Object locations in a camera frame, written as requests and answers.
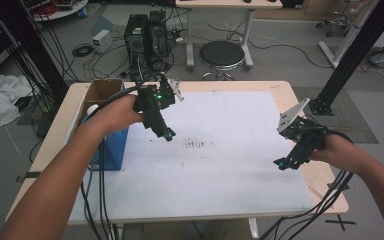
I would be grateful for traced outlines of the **black tape strip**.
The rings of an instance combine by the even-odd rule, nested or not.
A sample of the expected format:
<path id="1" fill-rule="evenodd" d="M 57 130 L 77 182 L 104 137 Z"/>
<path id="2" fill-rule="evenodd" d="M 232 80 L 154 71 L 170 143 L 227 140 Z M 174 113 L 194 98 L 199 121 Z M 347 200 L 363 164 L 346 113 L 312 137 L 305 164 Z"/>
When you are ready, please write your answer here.
<path id="1" fill-rule="evenodd" d="M 38 178 L 41 174 L 41 171 L 30 171 L 26 172 L 24 175 L 19 175 L 16 177 L 15 182 L 23 183 L 26 179 L 35 179 Z"/>

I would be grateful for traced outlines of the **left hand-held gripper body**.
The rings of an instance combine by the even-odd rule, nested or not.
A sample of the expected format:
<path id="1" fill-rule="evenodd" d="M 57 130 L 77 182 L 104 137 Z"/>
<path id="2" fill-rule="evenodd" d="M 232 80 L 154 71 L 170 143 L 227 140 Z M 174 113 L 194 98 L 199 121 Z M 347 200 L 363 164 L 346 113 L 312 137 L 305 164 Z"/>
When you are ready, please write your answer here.
<path id="1" fill-rule="evenodd" d="M 175 104 L 176 99 L 180 102 L 184 100 L 179 81 L 168 78 L 165 74 L 156 74 L 150 76 L 150 79 L 158 84 L 140 85 L 137 88 L 137 100 L 134 103 L 136 112 L 160 111 Z"/>

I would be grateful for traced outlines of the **dark floor mat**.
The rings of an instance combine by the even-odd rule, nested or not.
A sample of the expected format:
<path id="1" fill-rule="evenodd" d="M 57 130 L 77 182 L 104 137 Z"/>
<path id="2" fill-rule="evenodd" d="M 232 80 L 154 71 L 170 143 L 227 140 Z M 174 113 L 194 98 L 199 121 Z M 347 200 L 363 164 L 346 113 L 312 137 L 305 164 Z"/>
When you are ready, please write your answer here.
<path id="1" fill-rule="evenodd" d="M 378 140 L 369 128 L 360 111 L 346 90 L 341 90 L 331 105 L 332 115 L 315 115 L 310 107 L 304 108 L 304 114 L 317 123 L 338 130 L 347 135 L 354 143 L 377 144 Z"/>

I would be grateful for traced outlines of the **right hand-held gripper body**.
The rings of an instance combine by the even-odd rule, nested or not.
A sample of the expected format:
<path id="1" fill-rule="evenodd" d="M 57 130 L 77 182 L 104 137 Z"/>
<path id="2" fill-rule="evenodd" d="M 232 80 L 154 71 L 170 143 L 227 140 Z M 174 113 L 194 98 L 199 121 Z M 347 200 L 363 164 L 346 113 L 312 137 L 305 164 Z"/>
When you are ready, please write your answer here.
<path id="1" fill-rule="evenodd" d="M 326 127 L 301 116 L 310 99 L 304 98 L 289 110 L 280 114 L 277 132 L 295 143 L 310 143 L 313 147 L 326 132 Z"/>

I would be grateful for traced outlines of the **office chair wheel base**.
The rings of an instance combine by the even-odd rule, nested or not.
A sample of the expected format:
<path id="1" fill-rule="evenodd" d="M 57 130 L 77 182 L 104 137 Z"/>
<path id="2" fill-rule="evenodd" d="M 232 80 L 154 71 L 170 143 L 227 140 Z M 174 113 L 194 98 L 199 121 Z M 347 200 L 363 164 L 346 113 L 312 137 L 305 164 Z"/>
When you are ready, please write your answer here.
<path id="1" fill-rule="evenodd" d="M 321 29 L 322 27 L 328 27 L 328 30 L 325 33 L 326 37 L 332 37 L 335 34 L 346 36 L 351 25 L 352 20 L 350 17 L 343 13 L 330 12 L 316 24 L 316 28 Z"/>

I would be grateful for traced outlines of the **person's right hand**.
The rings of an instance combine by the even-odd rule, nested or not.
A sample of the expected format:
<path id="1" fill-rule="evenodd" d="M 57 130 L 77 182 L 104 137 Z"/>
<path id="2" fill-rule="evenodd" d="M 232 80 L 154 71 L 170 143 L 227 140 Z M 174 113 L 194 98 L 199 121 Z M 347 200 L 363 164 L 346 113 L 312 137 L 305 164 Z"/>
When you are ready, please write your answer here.
<path id="1" fill-rule="evenodd" d="M 325 147 L 315 149 L 311 160 L 323 161 L 341 170 L 354 172 L 358 166 L 358 148 L 338 135 L 324 137 Z"/>

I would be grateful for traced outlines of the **light desk with white legs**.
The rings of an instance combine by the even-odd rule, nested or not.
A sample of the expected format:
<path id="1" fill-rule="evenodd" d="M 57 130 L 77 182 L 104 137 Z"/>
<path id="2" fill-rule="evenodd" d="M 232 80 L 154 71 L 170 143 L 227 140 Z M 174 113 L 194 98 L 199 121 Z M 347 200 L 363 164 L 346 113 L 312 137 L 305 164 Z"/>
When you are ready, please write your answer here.
<path id="1" fill-rule="evenodd" d="M 252 68 L 254 62 L 248 47 L 248 39 L 252 26 L 254 11 L 257 9 L 281 9 L 280 0 L 175 0 L 175 5 L 187 11 L 187 37 L 186 37 L 186 66 L 192 70 L 195 66 L 194 43 L 192 40 L 193 20 L 192 13 L 196 8 L 215 9 L 244 9 L 246 12 L 245 29 L 240 46 L 245 53 L 245 66 Z"/>

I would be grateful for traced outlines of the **white desk leg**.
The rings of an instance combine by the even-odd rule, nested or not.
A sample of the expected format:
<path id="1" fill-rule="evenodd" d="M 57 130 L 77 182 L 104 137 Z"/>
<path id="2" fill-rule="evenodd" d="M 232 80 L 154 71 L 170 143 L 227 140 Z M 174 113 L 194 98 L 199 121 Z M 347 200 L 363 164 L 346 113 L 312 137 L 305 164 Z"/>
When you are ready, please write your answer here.
<path id="1" fill-rule="evenodd" d="M 360 9 L 362 9 L 362 11 L 355 21 L 351 19 L 352 25 L 350 27 L 350 30 L 348 34 L 344 36 L 344 39 L 342 40 L 337 50 L 335 52 L 332 52 L 325 42 L 321 41 L 318 43 L 320 50 L 324 53 L 325 57 L 334 69 L 336 69 L 339 65 L 340 60 L 343 58 L 346 51 L 349 49 L 349 47 L 355 40 L 356 36 L 362 29 L 363 25 L 365 24 L 366 20 L 368 19 L 369 15 L 373 11 L 379 0 L 344 0 L 343 6 L 337 12 L 346 15 L 346 10 L 352 2 L 358 3 L 359 6 L 351 8 L 351 13 L 359 12 Z"/>

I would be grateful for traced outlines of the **small white device box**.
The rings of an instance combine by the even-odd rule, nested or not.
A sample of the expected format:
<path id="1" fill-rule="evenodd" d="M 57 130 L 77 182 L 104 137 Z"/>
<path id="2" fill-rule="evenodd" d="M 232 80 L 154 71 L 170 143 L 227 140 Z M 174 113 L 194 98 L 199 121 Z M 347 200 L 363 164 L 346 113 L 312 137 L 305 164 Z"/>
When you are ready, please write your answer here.
<path id="1" fill-rule="evenodd" d="M 104 53 L 113 43 L 110 31 L 105 29 L 101 30 L 92 38 L 92 42 L 98 53 Z"/>

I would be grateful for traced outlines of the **blue cardboard box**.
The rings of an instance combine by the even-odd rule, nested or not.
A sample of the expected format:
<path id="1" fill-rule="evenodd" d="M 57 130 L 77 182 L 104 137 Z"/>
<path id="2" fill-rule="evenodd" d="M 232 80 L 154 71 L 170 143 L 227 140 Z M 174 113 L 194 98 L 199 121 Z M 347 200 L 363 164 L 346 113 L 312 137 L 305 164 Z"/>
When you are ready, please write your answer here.
<path id="1" fill-rule="evenodd" d="M 70 133 L 73 133 L 81 125 L 81 121 L 90 106 L 93 104 L 101 105 L 112 95 L 124 89 L 124 83 L 119 79 L 93 80 L 80 102 L 70 126 Z M 104 171 L 119 171 L 122 166 L 127 136 L 128 128 L 107 135 L 103 141 L 103 154 L 100 154 L 100 150 L 97 149 L 88 169 L 99 171 L 100 166 L 103 166 Z"/>

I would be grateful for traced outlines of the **round white table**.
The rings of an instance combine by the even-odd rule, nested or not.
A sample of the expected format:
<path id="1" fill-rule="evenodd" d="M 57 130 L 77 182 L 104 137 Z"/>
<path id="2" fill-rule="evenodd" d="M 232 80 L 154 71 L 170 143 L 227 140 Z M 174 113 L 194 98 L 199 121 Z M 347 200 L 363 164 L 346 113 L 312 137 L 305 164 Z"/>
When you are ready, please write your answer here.
<path id="1" fill-rule="evenodd" d="M 76 14 L 79 18 L 85 18 L 87 16 L 86 5 L 88 0 L 71 0 L 71 6 L 61 5 L 49 5 L 41 7 L 40 10 L 36 9 L 33 11 L 32 16 L 36 22 L 50 21 L 60 19 L 72 14 Z"/>

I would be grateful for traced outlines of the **black computer tower green label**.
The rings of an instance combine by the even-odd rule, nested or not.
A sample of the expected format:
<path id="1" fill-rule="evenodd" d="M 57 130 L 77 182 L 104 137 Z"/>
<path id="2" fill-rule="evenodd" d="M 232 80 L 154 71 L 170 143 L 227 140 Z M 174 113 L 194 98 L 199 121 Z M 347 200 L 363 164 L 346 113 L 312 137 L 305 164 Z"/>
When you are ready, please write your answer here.
<path id="1" fill-rule="evenodd" d="M 145 14 L 131 14 L 124 32 L 124 40 L 130 56 L 149 57 L 146 24 L 148 16 Z"/>

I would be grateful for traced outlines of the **white table leg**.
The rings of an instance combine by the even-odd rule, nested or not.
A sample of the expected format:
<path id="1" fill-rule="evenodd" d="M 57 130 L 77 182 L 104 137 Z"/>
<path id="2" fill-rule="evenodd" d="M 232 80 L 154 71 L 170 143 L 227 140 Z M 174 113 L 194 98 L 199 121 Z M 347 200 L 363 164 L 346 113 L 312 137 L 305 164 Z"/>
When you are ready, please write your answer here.
<path id="1" fill-rule="evenodd" d="M 248 224 L 249 224 L 250 233 L 252 235 L 252 238 L 254 240 L 258 240 L 259 239 L 259 231 L 258 231 L 258 226 L 257 226 L 256 219 L 255 218 L 249 218 L 248 219 Z"/>

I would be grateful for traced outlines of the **black metal frame post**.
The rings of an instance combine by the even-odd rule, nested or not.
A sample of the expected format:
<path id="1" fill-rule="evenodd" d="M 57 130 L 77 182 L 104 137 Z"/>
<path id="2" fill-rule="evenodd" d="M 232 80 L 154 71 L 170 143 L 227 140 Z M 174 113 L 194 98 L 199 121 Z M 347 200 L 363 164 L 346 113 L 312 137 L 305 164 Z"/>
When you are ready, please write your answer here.
<path id="1" fill-rule="evenodd" d="M 371 11 L 360 32 L 339 61 L 337 68 L 315 99 L 309 102 L 314 115 L 332 115 L 331 105 L 363 58 L 384 32 L 384 0 Z"/>
<path id="2" fill-rule="evenodd" d="M 13 36 L 20 41 L 37 70 L 50 87 L 51 96 L 62 101 L 68 86 L 46 50 L 31 15 L 21 0 L 0 0 L 0 18 Z"/>

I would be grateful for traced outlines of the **person's left hand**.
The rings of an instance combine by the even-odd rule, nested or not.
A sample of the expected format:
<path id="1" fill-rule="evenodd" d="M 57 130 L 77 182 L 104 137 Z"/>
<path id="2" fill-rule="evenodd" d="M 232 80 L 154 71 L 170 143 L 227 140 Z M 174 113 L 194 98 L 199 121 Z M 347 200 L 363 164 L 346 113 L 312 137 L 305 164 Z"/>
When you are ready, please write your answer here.
<path id="1" fill-rule="evenodd" d="M 112 133 L 143 122 L 145 116 L 134 110 L 136 100 L 137 96 L 132 94 L 121 97 L 100 110 L 92 119 L 104 133 Z"/>

